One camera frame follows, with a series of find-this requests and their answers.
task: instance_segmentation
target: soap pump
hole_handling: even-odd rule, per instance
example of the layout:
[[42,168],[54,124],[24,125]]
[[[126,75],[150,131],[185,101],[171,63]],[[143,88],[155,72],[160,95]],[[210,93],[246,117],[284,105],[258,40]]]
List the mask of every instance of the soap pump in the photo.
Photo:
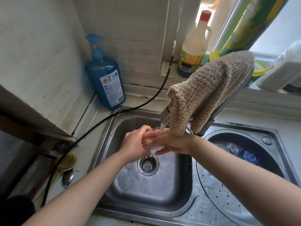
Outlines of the soap pump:
[[103,37],[89,34],[86,39],[92,46],[93,61],[89,62],[85,71],[98,95],[100,102],[108,110],[114,110],[126,100],[120,71],[115,60],[103,56],[97,48],[97,43]]

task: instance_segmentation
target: human hand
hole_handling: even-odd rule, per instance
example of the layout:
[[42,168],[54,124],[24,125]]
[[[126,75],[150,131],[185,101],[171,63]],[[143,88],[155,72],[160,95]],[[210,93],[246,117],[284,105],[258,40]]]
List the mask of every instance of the human hand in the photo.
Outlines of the human hand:
[[164,146],[164,148],[156,152],[156,155],[159,156],[168,152],[190,155],[193,139],[194,135],[188,133],[184,133],[182,136],[177,137],[172,136],[169,128],[165,128],[163,131],[158,129],[145,132],[142,143],[147,144],[144,145],[144,148],[147,150],[157,146]]
[[144,149],[141,144],[144,133],[150,130],[150,126],[143,125],[140,129],[126,133],[121,148],[118,151],[120,154],[122,154],[122,157],[124,158],[126,164],[135,162],[138,159],[149,156],[151,154],[151,151]]

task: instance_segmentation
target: double sink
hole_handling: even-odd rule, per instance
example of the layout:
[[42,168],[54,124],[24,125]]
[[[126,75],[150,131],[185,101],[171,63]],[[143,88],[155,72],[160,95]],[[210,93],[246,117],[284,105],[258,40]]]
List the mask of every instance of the double sink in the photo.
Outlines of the double sink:
[[[139,109],[111,118],[89,171],[119,150],[127,132],[144,124],[160,126],[160,113]],[[238,155],[245,150],[254,152],[258,166],[300,186],[276,130],[215,121],[204,138],[223,146],[230,143]],[[174,152],[152,153],[123,167],[94,213],[153,225],[261,225],[191,156]]]

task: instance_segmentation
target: sink drain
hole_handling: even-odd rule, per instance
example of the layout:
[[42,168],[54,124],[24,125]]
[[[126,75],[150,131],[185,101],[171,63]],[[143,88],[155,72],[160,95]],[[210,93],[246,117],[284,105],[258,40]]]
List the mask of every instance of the sink drain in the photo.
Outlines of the sink drain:
[[139,172],[145,176],[151,176],[159,169],[159,160],[157,156],[151,154],[137,161],[137,168]]

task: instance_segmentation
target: metal spoon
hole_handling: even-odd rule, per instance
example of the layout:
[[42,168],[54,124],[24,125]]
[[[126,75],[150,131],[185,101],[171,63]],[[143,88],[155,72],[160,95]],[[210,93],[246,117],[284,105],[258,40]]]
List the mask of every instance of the metal spoon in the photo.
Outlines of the metal spoon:
[[68,186],[69,186],[70,183],[72,182],[73,177],[74,177],[73,169],[64,172],[63,178],[62,178],[62,183],[63,183],[63,186],[64,186],[66,189],[68,188]]

